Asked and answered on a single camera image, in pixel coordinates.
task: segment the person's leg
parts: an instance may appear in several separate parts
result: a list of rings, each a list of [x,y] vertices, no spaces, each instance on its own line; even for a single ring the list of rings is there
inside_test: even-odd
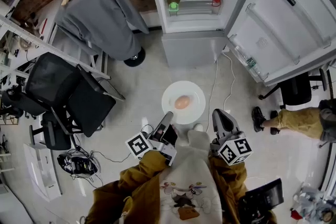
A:
[[[260,126],[261,127],[278,128],[279,119],[278,119],[278,117],[275,117],[275,118],[270,119],[270,120],[265,120],[265,121],[262,122],[262,124]]]
[[[269,117],[270,117],[271,119],[274,119],[274,118],[276,118],[277,116],[278,116],[278,111],[273,110],[273,111],[271,111]],[[271,127],[271,128],[270,128],[270,132],[271,132],[271,135],[276,135],[276,134],[280,133],[280,129]]]
[[[282,125],[281,119],[282,119],[281,111],[277,117],[270,120],[266,120],[261,112],[260,107],[257,106],[252,110],[253,126],[256,132],[263,131],[265,127],[272,127],[277,129],[285,127]]]

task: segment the black base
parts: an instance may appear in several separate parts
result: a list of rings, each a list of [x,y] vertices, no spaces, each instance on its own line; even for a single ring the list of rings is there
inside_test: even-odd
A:
[[[145,60],[146,58],[146,52],[145,50],[141,47],[140,52],[138,53],[138,57],[134,60],[127,59],[124,61],[125,65],[129,66],[129,67],[137,67],[140,64],[142,64],[142,62]]]

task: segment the tile floor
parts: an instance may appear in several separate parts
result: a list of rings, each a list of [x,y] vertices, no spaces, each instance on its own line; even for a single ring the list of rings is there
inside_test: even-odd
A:
[[[126,97],[125,102],[118,102],[106,119],[105,128],[95,133],[91,138],[80,137],[81,146],[87,151],[94,150],[104,153],[110,159],[119,161],[128,155],[124,141],[137,133],[144,122],[158,124],[163,117],[161,96],[164,90],[173,82],[189,80],[198,84],[205,93],[207,103],[215,79],[216,64],[194,69],[171,69],[167,66],[162,43],[162,32],[156,31],[149,35],[138,34],[147,57],[137,68],[127,67],[123,62],[111,61],[109,74],[111,82]],[[259,101],[257,96],[265,94],[269,89],[257,84],[244,67],[228,54],[233,60],[236,81],[233,94],[226,102],[226,110],[230,110],[237,120],[241,130],[245,131],[251,141],[254,154],[247,160],[246,167],[248,188],[255,188],[278,177],[283,182],[285,203],[275,209],[278,223],[296,223],[289,218],[292,194],[306,182],[318,187],[327,159],[328,147],[319,150],[318,141],[290,131],[281,131],[271,136],[268,131],[255,133],[250,117],[252,107],[260,106],[268,116],[271,110],[278,108],[277,95],[274,94],[265,101]],[[233,76],[230,61],[220,56],[218,60],[217,83],[214,88],[210,111],[223,108],[223,102],[230,92]],[[323,92],[315,91],[312,105],[318,105]],[[22,117],[19,126],[2,126],[7,135],[10,150],[14,154],[13,164],[16,169],[6,173],[8,184],[14,193],[26,206],[36,223],[76,223],[80,216],[86,215],[92,205],[93,187],[83,182],[86,196],[84,197],[77,180],[72,180],[56,164],[62,197],[49,203],[36,195],[32,189],[28,170],[23,154],[23,143],[29,143],[28,125],[31,119]],[[199,119],[205,129],[208,125],[208,105]],[[181,132],[191,126],[177,126]],[[209,135],[214,137],[212,120],[210,119]],[[129,157],[123,163],[111,163],[97,155],[101,164],[101,179],[104,183],[119,178],[119,172],[137,163]],[[95,180],[95,186],[101,182]]]

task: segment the person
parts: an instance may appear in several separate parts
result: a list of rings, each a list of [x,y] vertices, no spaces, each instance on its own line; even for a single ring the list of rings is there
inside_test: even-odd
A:
[[[336,99],[322,100],[318,108],[282,109],[279,114],[272,111],[270,120],[265,119],[258,106],[253,108],[251,115],[256,132],[270,127],[271,134],[275,135],[281,129],[290,129],[313,139],[336,142]]]
[[[118,181],[94,190],[85,223],[240,223],[245,164],[228,166],[209,156],[210,140],[201,124],[187,136],[188,146],[175,146],[171,167],[160,152],[149,151]],[[266,217],[269,224],[276,223],[271,211]]]

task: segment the black office chair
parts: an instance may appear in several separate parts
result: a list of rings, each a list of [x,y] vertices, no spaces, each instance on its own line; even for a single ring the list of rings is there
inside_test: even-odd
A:
[[[73,134],[83,133],[90,137],[116,104],[115,99],[80,65],[74,67],[49,52],[34,64],[26,93],[50,108],[74,145]]]
[[[19,118],[22,116],[23,111],[26,111],[33,116],[39,116],[47,111],[47,108],[45,108],[40,102],[22,92],[21,86],[6,90],[1,96],[1,101],[5,107],[0,110],[1,115],[12,114],[10,110],[21,110],[21,112],[17,115],[17,118]]]
[[[66,119],[66,111],[64,111],[63,116]],[[63,131],[51,111],[47,111],[42,115],[41,125],[42,127],[36,130],[33,130],[32,125],[29,126],[30,142],[32,145],[35,145],[34,135],[43,132],[44,141],[48,149],[54,151],[64,151],[71,148],[71,136],[67,135]]]
[[[281,109],[286,108],[286,105],[301,105],[308,103],[311,100],[310,81],[321,81],[323,90],[327,90],[325,74],[324,71],[320,69],[319,76],[309,76],[308,72],[306,72],[294,78],[280,82],[266,95],[259,95],[259,99],[263,100],[269,97],[272,93],[280,88],[283,100],[283,105],[280,106]]]

